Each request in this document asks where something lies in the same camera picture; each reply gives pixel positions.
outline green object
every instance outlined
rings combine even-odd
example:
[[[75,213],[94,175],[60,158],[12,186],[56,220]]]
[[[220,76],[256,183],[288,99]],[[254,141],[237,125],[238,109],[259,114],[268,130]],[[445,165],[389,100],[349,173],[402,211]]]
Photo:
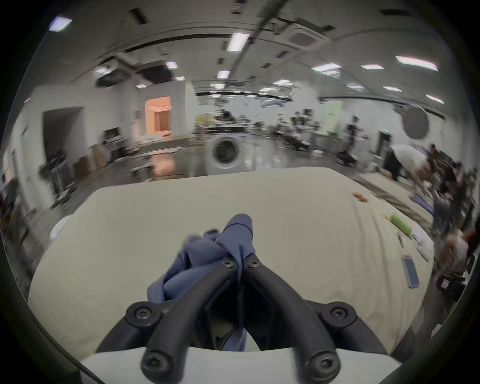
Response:
[[[410,233],[412,232],[412,227],[408,225],[408,223],[404,219],[402,219],[399,215],[395,213],[390,218],[390,221],[394,223],[399,230],[401,230],[407,236],[410,236]]]

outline ceiling light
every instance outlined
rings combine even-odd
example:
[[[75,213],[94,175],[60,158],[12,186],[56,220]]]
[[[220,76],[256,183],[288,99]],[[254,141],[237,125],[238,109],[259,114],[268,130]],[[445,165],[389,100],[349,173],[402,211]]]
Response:
[[[324,75],[336,75],[337,73],[340,73],[339,71],[336,71],[334,69],[331,69],[329,71],[322,72]]]
[[[395,56],[395,57],[399,62],[403,64],[416,65],[417,67],[428,68],[438,72],[437,66],[430,61],[416,59],[414,57],[406,57],[406,56]]]
[[[402,90],[398,89],[397,87],[388,87],[388,86],[384,85],[384,88],[388,89],[389,91],[402,92]]]
[[[105,72],[108,72],[108,68],[106,68],[106,67],[100,67],[100,68],[97,68],[97,69],[95,70],[95,72],[104,74]]]
[[[177,69],[179,67],[174,61],[167,61],[165,65],[168,67],[168,69]]]
[[[248,40],[248,33],[240,33],[235,32],[230,39],[230,43],[228,45],[227,51],[228,52],[241,52],[243,46]]]
[[[228,79],[228,75],[230,74],[230,71],[218,71],[218,74],[216,75],[217,79]]]
[[[432,96],[432,95],[427,95],[427,94],[425,94],[425,96],[427,96],[429,99],[432,99],[434,101],[438,101],[441,104],[445,104],[444,101],[442,99],[439,99],[438,97],[435,97],[435,96]]]
[[[381,65],[378,64],[364,64],[361,67],[363,69],[384,69]]]
[[[282,79],[282,80],[278,80],[274,83],[272,83],[273,85],[286,85],[286,84],[293,84],[290,80],[286,80],[286,79]]]
[[[48,29],[52,32],[60,32],[63,31],[71,22],[71,19],[57,16],[55,19],[53,19]]]
[[[325,71],[329,71],[330,69],[337,69],[337,68],[341,68],[341,66],[335,63],[328,63],[328,64],[312,67],[312,69],[317,72],[325,72]]]
[[[211,83],[210,86],[212,88],[216,88],[216,89],[223,89],[225,88],[225,84],[223,83]]]

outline washing machine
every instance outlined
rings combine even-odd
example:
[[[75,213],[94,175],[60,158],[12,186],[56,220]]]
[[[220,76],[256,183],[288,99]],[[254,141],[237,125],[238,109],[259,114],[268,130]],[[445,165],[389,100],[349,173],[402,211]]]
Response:
[[[245,172],[244,133],[218,133],[210,135],[205,143],[205,168],[207,175]]]

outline white cloth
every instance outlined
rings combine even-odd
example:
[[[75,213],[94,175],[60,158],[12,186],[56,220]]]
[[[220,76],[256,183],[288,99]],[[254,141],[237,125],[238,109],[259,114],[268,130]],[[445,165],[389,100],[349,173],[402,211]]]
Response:
[[[390,353],[421,306],[433,264],[400,232],[401,247],[399,230],[385,218],[395,212],[413,224],[365,187],[317,167],[102,188],[43,255],[28,303],[54,339],[82,360],[129,305],[146,300],[147,287],[188,235],[221,229],[246,213],[263,264],[304,299],[352,305]],[[414,260],[418,288],[407,285],[403,254]]]
[[[397,160],[402,164],[403,168],[411,172],[413,167],[420,167],[425,163],[427,157],[420,151],[410,145],[394,144],[391,146]]]

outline smartphone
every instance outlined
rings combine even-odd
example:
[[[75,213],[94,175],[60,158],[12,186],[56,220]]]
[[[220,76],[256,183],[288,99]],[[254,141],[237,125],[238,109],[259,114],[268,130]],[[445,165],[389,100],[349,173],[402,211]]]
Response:
[[[420,285],[417,270],[411,256],[403,255],[403,266],[405,267],[405,273],[407,274],[407,282],[410,288],[416,288]]]

